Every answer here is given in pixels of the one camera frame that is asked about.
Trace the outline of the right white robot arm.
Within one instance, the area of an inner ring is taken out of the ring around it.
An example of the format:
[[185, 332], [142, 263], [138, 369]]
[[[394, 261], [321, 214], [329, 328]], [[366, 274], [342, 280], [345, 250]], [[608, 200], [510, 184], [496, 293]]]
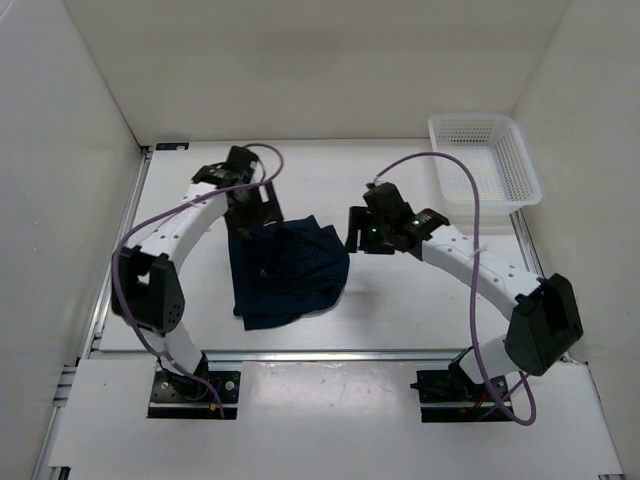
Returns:
[[408, 253], [474, 289], [508, 320], [507, 332], [470, 347], [449, 365], [449, 387], [460, 399], [480, 393], [485, 379], [522, 371], [539, 377], [577, 343], [584, 330], [571, 282], [517, 269], [473, 241], [440, 213], [415, 212], [389, 182], [372, 186], [364, 205], [349, 210], [350, 253]]

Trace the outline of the navy blue shorts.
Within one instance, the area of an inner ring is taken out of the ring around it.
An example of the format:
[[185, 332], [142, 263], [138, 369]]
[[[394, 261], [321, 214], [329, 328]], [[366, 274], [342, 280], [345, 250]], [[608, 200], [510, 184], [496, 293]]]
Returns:
[[304, 219], [252, 227], [228, 242], [233, 315], [246, 331], [268, 330], [332, 308], [350, 258], [334, 226]]

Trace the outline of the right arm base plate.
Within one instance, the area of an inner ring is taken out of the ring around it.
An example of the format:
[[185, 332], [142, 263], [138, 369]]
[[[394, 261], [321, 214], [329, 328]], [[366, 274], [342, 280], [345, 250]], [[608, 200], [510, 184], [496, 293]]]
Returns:
[[418, 392], [422, 423], [510, 422], [485, 384], [455, 384], [447, 370], [418, 370], [410, 388]]

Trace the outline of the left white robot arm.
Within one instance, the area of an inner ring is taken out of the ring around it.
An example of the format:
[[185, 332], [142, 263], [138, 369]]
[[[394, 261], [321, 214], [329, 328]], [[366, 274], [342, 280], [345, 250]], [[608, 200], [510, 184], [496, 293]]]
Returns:
[[[229, 233], [283, 219], [273, 182], [256, 151], [260, 143], [234, 145], [227, 158], [202, 166], [179, 203], [132, 227], [111, 258], [111, 309], [134, 331], [188, 400], [210, 390], [206, 356], [182, 323], [186, 300], [182, 265], [218, 220]], [[263, 172], [260, 179], [254, 177]]]

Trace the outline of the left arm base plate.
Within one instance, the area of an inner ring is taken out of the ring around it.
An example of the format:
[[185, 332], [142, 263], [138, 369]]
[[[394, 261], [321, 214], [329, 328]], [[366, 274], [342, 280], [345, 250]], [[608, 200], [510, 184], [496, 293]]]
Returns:
[[222, 403], [201, 382], [161, 368], [154, 373], [147, 408], [150, 419], [235, 420], [241, 386], [238, 370], [210, 370], [207, 381]]

